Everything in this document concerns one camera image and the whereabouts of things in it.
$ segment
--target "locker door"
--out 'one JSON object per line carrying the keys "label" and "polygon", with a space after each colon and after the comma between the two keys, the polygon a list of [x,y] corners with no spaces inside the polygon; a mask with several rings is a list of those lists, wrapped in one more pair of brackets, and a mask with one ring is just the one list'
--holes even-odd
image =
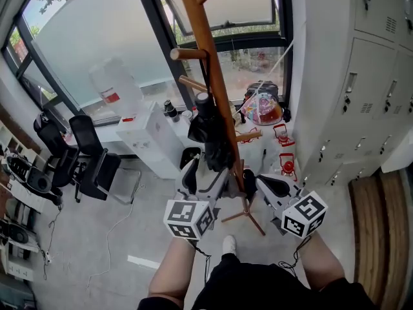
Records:
{"label": "locker door", "polygon": [[327,181],[327,185],[346,185],[353,179],[371,176],[380,167],[378,160],[363,160],[344,163],[336,173]]}
{"label": "locker door", "polygon": [[395,41],[398,28],[397,0],[356,0],[356,30]]}
{"label": "locker door", "polygon": [[387,89],[395,58],[396,51],[391,48],[354,39],[334,118],[357,123],[372,119]]}
{"label": "locker door", "polygon": [[413,22],[413,1],[398,0],[398,41],[401,46],[413,50],[413,31],[410,22]]}
{"label": "locker door", "polygon": [[328,143],[321,151],[323,155],[321,161],[344,162],[364,155],[370,122],[333,119],[323,134],[323,140],[328,141]]}
{"label": "locker door", "polygon": [[335,162],[319,164],[315,158],[310,160],[302,174],[301,185],[304,185],[308,190],[316,185],[325,185],[340,165],[341,163]]}
{"label": "locker door", "polygon": [[370,157],[387,157],[407,130],[408,125],[406,124],[394,123],[391,120],[374,121],[367,134],[364,150],[370,153]]}
{"label": "locker door", "polygon": [[413,96],[413,57],[398,52],[387,89],[376,107],[374,119],[407,119]]}

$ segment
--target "glass window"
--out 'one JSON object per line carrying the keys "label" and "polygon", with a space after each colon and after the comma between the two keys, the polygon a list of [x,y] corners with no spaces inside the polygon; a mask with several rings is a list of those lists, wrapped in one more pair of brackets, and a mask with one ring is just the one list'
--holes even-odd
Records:
{"label": "glass window", "polygon": [[95,121],[116,114],[96,92],[89,72],[113,57],[123,62],[145,99],[184,104],[140,0],[31,0],[23,15],[40,29],[34,48]]}
{"label": "glass window", "polygon": [[68,120],[74,115],[63,102],[56,104],[53,108],[49,109],[49,111],[66,129],[70,128]]}
{"label": "glass window", "polygon": [[[247,87],[267,78],[268,73],[283,55],[284,47],[249,48],[219,52],[218,58],[224,76],[229,100],[243,100]],[[201,67],[196,60],[184,63],[188,76],[205,84]],[[283,95],[283,61],[271,74],[270,80],[278,86],[279,96]]]}
{"label": "glass window", "polygon": [[[176,43],[195,41],[182,0],[161,0]],[[278,0],[207,0],[213,37],[279,31]]]}
{"label": "glass window", "polygon": [[44,107],[49,101],[57,97],[57,94],[33,61],[25,70],[22,82],[32,98],[37,101],[41,107]]}
{"label": "glass window", "polygon": [[13,29],[9,42],[10,45],[8,46],[8,51],[12,56],[14,63],[18,67],[20,67],[20,64],[23,62],[27,55],[27,48],[23,43],[23,40],[20,37],[20,33],[16,27]]}

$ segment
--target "plastic bag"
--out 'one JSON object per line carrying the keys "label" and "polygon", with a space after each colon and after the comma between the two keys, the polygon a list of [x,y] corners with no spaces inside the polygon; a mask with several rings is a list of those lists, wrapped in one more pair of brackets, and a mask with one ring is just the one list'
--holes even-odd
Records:
{"label": "plastic bag", "polygon": [[270,93],[259,93],[252,96],[244,103],[241,112],[256,125],[276,124],[283,118],[283,110],[277,97]]}

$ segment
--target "red label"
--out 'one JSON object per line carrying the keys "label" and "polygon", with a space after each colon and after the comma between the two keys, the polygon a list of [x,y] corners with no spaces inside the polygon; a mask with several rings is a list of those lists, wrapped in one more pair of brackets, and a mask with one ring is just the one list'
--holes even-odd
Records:
{"label": "red label", "polygon": [[104,96],[104,97],[103,97],[103,100],[104,100],[106,103],[113,103],[113,102],[116,102],[117,100],[119,100],[119,96],[118,96],[117,93],[115,92],[115,93],[113,93],[113,94],[111,94],[111,95],[109,95],[109,96]]}

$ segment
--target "shoe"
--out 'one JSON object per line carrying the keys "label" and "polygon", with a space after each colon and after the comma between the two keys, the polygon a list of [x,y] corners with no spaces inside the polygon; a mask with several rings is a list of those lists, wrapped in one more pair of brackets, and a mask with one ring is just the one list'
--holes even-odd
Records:
{"label": "shoe", "polygon": [[222,243],[222,254],[234,254],[237,256],[237,242],[232,235],[227,235]]}

